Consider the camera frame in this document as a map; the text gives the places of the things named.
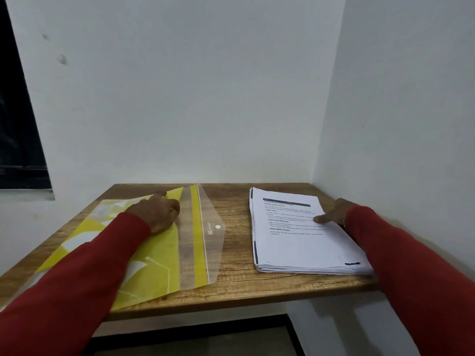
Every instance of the paper stack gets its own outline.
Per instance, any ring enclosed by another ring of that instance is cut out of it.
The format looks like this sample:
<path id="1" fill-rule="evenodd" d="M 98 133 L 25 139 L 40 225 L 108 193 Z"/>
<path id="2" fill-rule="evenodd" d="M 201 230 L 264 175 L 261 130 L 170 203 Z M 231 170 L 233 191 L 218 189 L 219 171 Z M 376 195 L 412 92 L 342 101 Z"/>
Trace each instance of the paper stack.
<path id="1" fill-rule="evenodd" d="M 336 223 L 317 224 L 316 196 L 253 187 L 249 194 L 254 264 L 262 272 L 372 274 L 363 250 Z"/>

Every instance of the forearm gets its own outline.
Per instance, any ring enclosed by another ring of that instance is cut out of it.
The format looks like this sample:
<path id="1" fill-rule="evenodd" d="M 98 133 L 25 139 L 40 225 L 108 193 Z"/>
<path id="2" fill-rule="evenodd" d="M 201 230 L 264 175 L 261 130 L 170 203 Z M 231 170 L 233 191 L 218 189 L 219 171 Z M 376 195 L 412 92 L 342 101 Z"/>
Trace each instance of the forearm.
<path id="1" fill-rule="evenodd" d="M 467 355 L 475 347 L 475 284 L 374 211 L 347 213 L 347 230 L 366 252 L 381 290 L 422 355 Z"/>
<path id="2" fill-rule="evenodd" d="M 0 313 L 0 354 L 79 355 L 108 315 L 129 258 L 150 235 L 122 213 Z"/>

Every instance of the wooden table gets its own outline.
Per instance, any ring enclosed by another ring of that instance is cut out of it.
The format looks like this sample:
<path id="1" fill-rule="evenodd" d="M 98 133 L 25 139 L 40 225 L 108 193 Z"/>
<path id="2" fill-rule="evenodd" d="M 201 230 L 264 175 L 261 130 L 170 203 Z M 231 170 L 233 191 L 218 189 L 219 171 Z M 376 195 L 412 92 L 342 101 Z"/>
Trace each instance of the wooden table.
<path id="1" fill-rule="evenodd" d="M 103 199 L 128 199 L 170 190 L 182 184 L 117 184 L 61 227 L 28 256 L 0 277 L 0 307 L 73 232 Z M 249 189 L 318 196 L 326 211 L 333 200 L 310 184 L 203 184 L 217 213 L 226 224 L 221 268 L 216 282 L 183 290 L 110 313 L 108 320 L 122 320 L 181 312 L 308 299 L 377 289 L 371 276 L 297 275 L 257 272 L 253 264 Z"/>

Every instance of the yellow stripe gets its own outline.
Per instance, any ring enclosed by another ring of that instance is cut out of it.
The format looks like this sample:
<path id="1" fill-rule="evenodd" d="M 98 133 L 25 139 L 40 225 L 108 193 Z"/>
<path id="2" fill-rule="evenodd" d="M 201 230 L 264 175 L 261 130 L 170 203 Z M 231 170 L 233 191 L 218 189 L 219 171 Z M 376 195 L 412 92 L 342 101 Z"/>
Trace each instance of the yellow stripe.
<path id="1" fill-rule="evenodd" d="M 198 185 L 190 186 L 191 208 L 193 213 L 193 250 L 195 256 L 195 287 L 208 284 L 206 272 L 203 227 L 201 225 L 201 208 L 199 206 Z"/>

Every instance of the person's right hand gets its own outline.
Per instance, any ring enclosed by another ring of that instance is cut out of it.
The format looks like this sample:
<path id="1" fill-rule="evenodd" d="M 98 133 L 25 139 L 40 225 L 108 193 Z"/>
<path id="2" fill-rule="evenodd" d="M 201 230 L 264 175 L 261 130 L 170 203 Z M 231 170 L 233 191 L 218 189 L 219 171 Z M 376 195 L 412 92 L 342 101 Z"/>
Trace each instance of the person's right hand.
<path id="1" fill-rule="evenodd" d="M 148 200 L 141 200 L 125 212 L 139 216 L 150 225 L 151 233 L 168 229 L 180 214 L 180 203 L 175 199 L 163 198 L 167 193 L 154 194 Z"/>
<path id="2" fill-rule="evenodd" d="M 336 222 L 338 225 L 345 226 L 346 213 L 352 207 L 359 206 L 356 203 L 339 198 L 335 201 L 335 208 L 328 213 L 320 216 L 315 216 L 313 220 L 316 223 L 327 223 L 330 221 Z"/>

